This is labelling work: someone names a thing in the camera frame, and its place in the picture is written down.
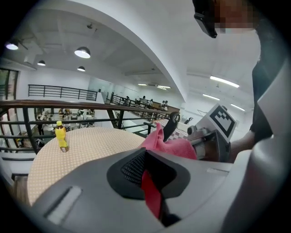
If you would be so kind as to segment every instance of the pink cloth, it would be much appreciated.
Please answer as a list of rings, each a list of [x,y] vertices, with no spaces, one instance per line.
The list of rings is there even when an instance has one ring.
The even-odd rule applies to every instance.
[[[163,142],[164,131],[159,123],[156,124],[156,131],[150,133],[140,147],[147,150],[158,150],[171,155],[183,158],[197,159],[196,152],[191,143],[183,138]]]

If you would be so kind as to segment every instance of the ceiling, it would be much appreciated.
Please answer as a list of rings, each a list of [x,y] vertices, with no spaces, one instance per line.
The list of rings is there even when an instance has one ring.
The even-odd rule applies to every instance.
[[[118,68],[123,74],[132,76],[136,83],[169,85],[156,65],[133,43],[109,27],[92,20],[60,10],[33,10],[25,19],[14,37],[21,40],[29,50],[38,55],[74,55],[80,46],[90,49],[91,59]],[[4,57],[23,63],[27,50],[6,50]],[[155,73],[155,77],[144,74]]]
[[[205,93],[220,99],[235,100],[245,107],[253,107],[251,72],[258,60],[260,43],[255,31],[243,34],[219,34],[216,39],[205,35],[194,20],[191,0],[156,0],[168,13],[172,29],[177,33],[187,64],[190,93]],[[74,54],[80,46],[87,46],[91,58],[118,68],[132,78],[133,83],[170,82],[155,64],[134,44],[105,25],[59,10],[34,10],[19,27],[15,36],[27,47],[38,47],[38,54],[57,56]],[[8,51],[11,58],[15,51]],[[18,51],[23,62],[25,50]],[[217,76],[240,85],[233,88],[209,79]]]

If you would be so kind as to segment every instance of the beige tablecloth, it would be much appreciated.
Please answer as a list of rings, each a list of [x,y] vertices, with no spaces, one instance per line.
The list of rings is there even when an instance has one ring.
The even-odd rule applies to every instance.
[[[28,198],[32,205],[52,184],[79,165],[137,148],[144,138],[119,129],[90,127],[67,132],[69,151],[63,153],[56,138],[37,154],[28,175]]]

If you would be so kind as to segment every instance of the yellow bottle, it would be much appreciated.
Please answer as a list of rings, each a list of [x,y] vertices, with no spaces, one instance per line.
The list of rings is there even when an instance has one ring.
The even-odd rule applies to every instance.
[[[59,141],[59,146],[62,152],[67,152],[69,150],[69,145],[65,140],[65,127],[62,125],[62,121],[56,122],[57,127],[55,128],[55,135]]]

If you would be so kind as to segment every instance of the black metal railing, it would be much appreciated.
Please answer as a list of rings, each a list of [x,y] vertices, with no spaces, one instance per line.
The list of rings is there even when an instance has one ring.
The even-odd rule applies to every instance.
[[[2,112],[0,112],[0,118],[8,112],[11,108],[22,108],[23,109],[23,121],[0,121],[0,125],[25,125],[27,135],[0,135],[0,138],[4,138],[5,140],[12,138],[12,139],[29,139],[31,143],[30,148],[9,148],[9,147],[0,147],[0,151],[34,151],[36,154],[41,149],[37,147],[35,139],[43,139],[43,138],[54,138],[55,135],[37,135],[34,136],[31,125],[44,125],[44,124],[56,124],[57,121],[30,121],[29,120],[29,108],[70,108],[70,109],[94,109],[94,110],[112,110],[112,111],[120,111],[118,118],[111,118],[111,119],[87,119],[87,120],[68,120],[62,121],[63,124],[70,124],[70,123],[95,123],[95,122],[111,122],[111,121],[118,121],[118,128],[119,129],[127,129],[133,127],[139,127],[143,125],[147,125],[149,128],[141,131],[137,131],[135,133],[139,133],[142,131],[148,130],[150,133],[150,127],[154,127],[153,125],[149,125],[145,122],[143,125],[135,125],[130,127],[123,127],[122,122],[127,120],[140,120],[140,119],[157,119],[158,114],[166,114],[168,112],[165,111],[157,111],[153,109],[146,109],[141,108],[139,111],[143,113],[151,114],[151,117],[136,117],[136,118],[123,118],[124,111],[135,111],[136,108],[129,107],[129,106],[118,106],[118,105],[108,105],[108,104],[95,104],[95,103],[88,103],[88,102],[65,102],[65,101],[39,101],[39,100],[13,100],[13,101],[0,101],[0,106],[2,107]]]
[[[157,110],[157,111],[162,112],[162,113],[152,113],[151,115],[152,117],[155,117],[157,119],[169,118],[169,113],[162,108],[157,108],[154,106],[143,104],[143,103],[140,103],[139,101],[126,99],[124,97],[114,95],[114,93],[112,93],[111,95],[110,103],[115,104],[115,105],[120,105],[120,106],[134,107],[136,108],[137,111],[132,111],[132,113],[140,117],[149,115],[148,113],[140,111],[140,109],[152,109],[152,110]]]
[[[77,89],[65,86],[28,85],[28,96],[73,98],[96,101],[96,91]]]

